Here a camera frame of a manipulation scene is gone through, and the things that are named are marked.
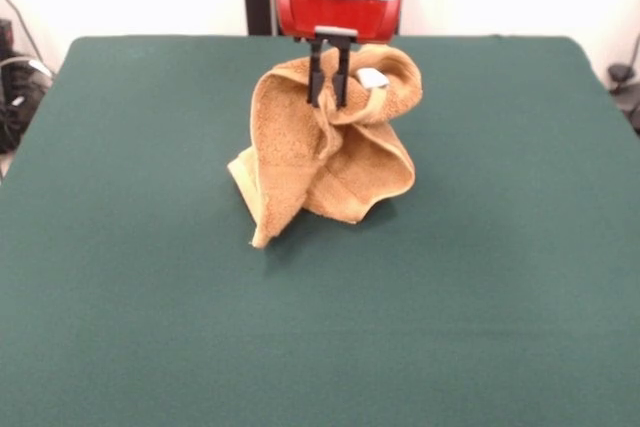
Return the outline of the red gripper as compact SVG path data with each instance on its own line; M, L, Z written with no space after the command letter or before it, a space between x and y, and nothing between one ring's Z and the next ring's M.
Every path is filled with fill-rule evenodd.
M282 33L309 39L307 102L318 106L324 85L321 54L322 34L342 36L356 43L387 43L395 35L402 0L275 0ZM337 46L338 68L332 77L336 105L347 105L350 45Z

